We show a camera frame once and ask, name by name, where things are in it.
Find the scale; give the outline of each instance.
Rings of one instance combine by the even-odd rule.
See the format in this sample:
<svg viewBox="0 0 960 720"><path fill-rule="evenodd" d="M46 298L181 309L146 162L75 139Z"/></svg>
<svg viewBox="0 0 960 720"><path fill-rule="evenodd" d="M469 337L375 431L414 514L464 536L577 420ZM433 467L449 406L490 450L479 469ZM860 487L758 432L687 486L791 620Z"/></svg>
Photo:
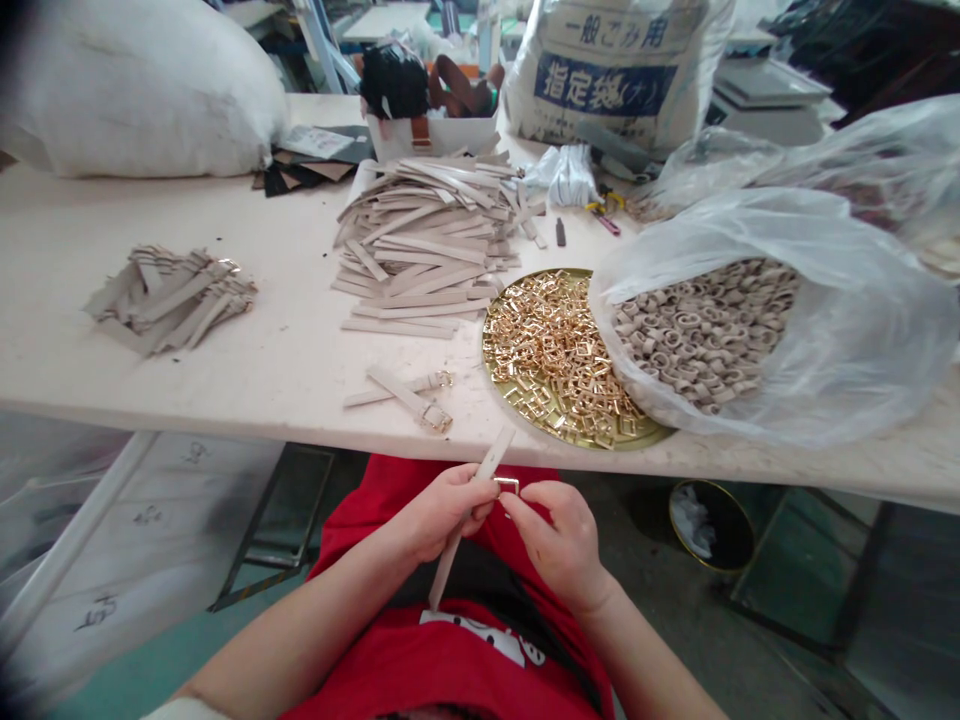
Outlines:
<svg viewBox="0 0 960 720"><path fill-rule="evenodd" d="M726 59L714 76L706 123L778 145L812 145L824 135L817 105L831 92L776 60Z"/></svg>

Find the white paper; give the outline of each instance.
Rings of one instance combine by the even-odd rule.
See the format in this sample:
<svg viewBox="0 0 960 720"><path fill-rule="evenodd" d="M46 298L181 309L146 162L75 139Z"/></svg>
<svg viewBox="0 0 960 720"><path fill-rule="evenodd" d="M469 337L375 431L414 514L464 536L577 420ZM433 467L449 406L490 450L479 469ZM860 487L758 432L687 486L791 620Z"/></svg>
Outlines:
<svg viewBox="0 0 960 720"><path fill-rule="evenodd" d="M353 144L353 138L309 125L295 125L280 141L280 147L290 152L327 159Z"/></svg>

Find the blue label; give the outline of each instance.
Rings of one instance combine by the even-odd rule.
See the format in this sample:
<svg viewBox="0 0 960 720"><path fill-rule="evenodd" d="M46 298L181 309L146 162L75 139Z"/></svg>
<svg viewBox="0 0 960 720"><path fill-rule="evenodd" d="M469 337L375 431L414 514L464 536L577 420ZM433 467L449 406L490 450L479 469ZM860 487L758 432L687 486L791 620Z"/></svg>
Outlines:
<svg viewBox="0 0 960 720"><path fill-rule="evenodd" d="M591 115L655 117L676 74L676 65L611 68L544 52L534 95Z"/></svg>

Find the white table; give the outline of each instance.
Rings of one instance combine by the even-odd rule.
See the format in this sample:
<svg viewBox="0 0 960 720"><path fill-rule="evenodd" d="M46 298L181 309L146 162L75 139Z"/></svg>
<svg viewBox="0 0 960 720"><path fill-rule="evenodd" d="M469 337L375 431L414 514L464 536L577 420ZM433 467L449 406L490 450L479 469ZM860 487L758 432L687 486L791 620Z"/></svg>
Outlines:
<svg viewBox="0 0 960 720"><path fill-rule="evenodd" d="M360 123L359 99L291 96L300 123ZM504 131L514 162L542 152ZM59 180L17 166L0 173L0 409L135 430L181 430L291 440L444 460L479 460L505 423L506 462L541 467L816 485L960 512L960 372L914 421L821 452L733 437L677 433L630 453L570 447L507 411L480 370L480 323L451 341L340 331L356 298L329 289L335 217L349 182L267 200L250 178ZM616 240L582 211L563 210L568 246L525 239L523 268L594 267ZM553 236L555 215L534 220ZM624 234L629 221L621 216ZM142 360L80 312L130 248L205 246L237 260L260 286L249 315L200 347ZM421 429L398 403L344 411L370 387L363 369L386 362L404 377L455 375L440 393L447 437Z"/></svg>
<svg viewBox="0 0 960 720"><path fill-rule="evenodd" d="M275 16L281 12L285 12L283 5L264 0L231 3L223 8L223 14L253 35L255 40L262 40L270 34L276 27Z"/></svg>
<svg viewBox="0 0 960 720"><path fill-rule="evenodd" d="M375 43L392 31L412 28L430 13L430 3L387 3L374 5L343 34L344 42Z"/></svg>

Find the chinese writing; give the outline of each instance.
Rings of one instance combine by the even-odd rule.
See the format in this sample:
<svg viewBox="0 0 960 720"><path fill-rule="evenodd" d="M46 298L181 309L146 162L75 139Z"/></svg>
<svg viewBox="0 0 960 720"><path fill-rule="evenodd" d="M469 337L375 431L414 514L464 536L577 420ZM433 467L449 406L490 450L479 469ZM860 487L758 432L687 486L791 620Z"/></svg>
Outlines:
<svg viewBox="0 0 960 720"><path fill-rule="evenodd" d="M117 611L116 595L101 595L93 602L94 609L87 611L83 622L78 627L74 628L74 632L78 632L88 627L97 627Z"/></svg>
<svg viewBox="0 0 960 720"><path fill-rule="evenodd" d="M190 443L190 453L180 459L191 465L199 465L202 458L210 457L211 455L212 453L207 450L206 445L194 441Z"/></svg>
<svg viewBox="0 0 960 720"><path fill-rule="evenodd" d="M676 66L608 68L545 52L535 95L593 115L652 117L660 112Z"/></svg>
<svg viewBox="0 0 960 720"><path fill-rule="evenodd" d="M144 525L149 525L152 522L160 522L162 519L163 513L157 510L157 506L148 505L146 510L137 513L137 516L133 519L133 524L143 527Z"/></svg>
<svg viewBox="0 0 960 720"><path fill-rule="evenodd" d="M568 30L580 32L581 45L592 45L594 47L602 45L605 48L629 50L640 43L641 48L658 50L663 45L669 25L670 20L660 16L650 21L644 33L643 23L625 22L621 19L604 19L599 14L590 13L583 21L583 25L567 23L566 27Z"/></svg>

